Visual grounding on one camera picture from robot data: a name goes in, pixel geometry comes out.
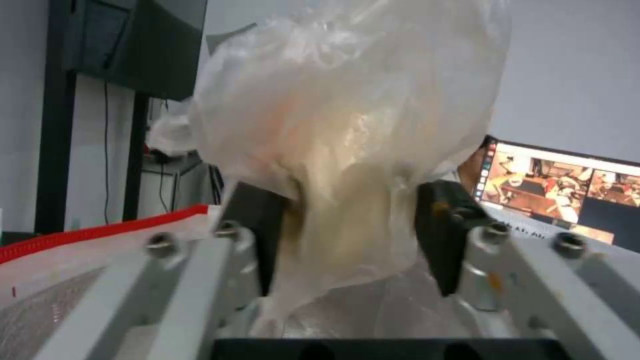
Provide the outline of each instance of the laptop screen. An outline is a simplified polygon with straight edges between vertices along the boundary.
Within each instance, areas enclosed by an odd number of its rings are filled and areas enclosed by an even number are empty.
[[[495,140],[474,197],[640,252],[640,165]]]

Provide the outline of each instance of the plastic bag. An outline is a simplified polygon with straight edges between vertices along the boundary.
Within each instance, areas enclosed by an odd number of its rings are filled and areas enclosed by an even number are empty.
[[[341,0],[218,48],[188,110],[201,157],[294,199],[261,325],[415,261],[415,188],[481,142],[508,40],[506,0]]]

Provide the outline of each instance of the computer monitor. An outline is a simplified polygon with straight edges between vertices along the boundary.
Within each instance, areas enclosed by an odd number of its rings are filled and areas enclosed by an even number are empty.
[[[640,164],[493,140],[474,197],[640,252]]]

